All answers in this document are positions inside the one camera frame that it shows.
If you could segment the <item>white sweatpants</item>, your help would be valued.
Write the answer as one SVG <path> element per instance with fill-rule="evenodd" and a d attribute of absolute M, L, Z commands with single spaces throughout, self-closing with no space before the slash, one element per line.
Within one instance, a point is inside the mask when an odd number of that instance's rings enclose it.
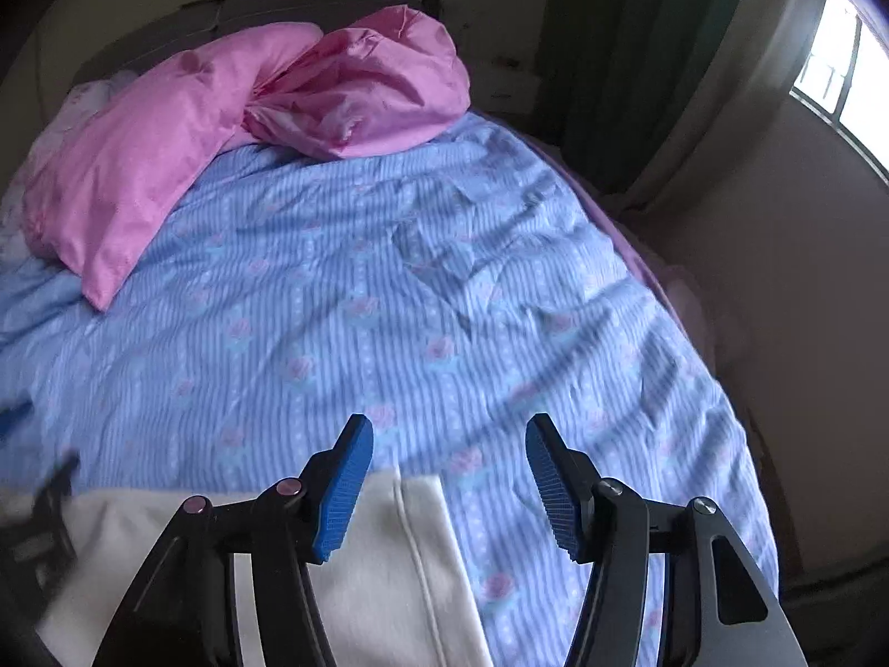
<path fill-rule="evenodd" d="M 97 489 L 66 504 L 77 563 L 38 626 L 60 664 L 91 664 L 123 593 L 185 498 Z M 341 548 L 309 575 L 337 664 L 490 664 L 435 477 L 369 474 Z"/>

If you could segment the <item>blue striped floral bedsheet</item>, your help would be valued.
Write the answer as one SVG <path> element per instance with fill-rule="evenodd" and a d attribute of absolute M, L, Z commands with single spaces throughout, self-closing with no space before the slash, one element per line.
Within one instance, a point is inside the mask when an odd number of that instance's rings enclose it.
<path fill-rule="evenodd" d="M 484 117 L 389 157 L 220 155 L 105 312 L 69 271 L 2 272 L 2 480 L 66 450 L 80 488 L 253 492 L 351 414 L 374 464 L 436 476 L 491 656 L 556 665 L 588 572 L 557 548 L 527 420 L 647 499 L 707 495 L 768 584 L 766 500 L 719 382 L 568 179 Z"/>

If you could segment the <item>bright window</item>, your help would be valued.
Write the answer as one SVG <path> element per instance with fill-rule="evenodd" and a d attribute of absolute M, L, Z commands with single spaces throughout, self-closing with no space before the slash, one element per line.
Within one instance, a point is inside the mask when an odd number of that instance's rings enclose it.
<path fill-rule="evenodd" d="M 826 0 L 791 95 L 887 182 L 887 47 L 851 0 Z"/>

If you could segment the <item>pink crumpled blanket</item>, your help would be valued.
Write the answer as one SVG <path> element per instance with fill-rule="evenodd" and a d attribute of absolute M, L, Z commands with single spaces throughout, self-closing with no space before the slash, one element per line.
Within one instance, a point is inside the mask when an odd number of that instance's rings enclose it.
<path fill-rule="evenodd" d="M 429 142 L 470 107 L 446 27 L 405 4 L 324 34 L 248 103 L 243 127 L 318 160 L 377 157 Z"/>

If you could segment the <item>pink pillow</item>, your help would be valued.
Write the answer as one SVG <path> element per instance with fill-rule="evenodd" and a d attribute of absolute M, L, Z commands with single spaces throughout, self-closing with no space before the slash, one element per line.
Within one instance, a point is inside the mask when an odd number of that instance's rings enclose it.
<path fill-rule="evenodd" d="M 247 104 L 321 29 L 273 23 L 181 51 L 123 88 L 63 140 L 24 193 L 35 255 L 81 278 L 100 312 L 205 167 L 243 131 Z"/>

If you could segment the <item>dark green curtain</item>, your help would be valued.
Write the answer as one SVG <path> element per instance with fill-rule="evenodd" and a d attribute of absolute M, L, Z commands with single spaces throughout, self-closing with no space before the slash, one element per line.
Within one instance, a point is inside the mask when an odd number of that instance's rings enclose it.
<path fill-rule="evenodd" d="M 680 119 L 740 0 L 547 0 L 532 131 L 624 195 Z"/>

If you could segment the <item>dark grey headboard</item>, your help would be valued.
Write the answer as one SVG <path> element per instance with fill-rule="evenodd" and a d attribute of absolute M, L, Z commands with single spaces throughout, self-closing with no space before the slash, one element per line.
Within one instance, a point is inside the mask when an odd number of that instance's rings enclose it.
<path fill-rule="evenodd" d="M 143 74 L 182 50 L 277 21 L 312 23 L 331 32 L 394 4 L 432 18 L 442 15 L 442 0 L 194 0 L 106 45 L 78 68 L 72 83 L 104 80 L 119 71 Z"/>

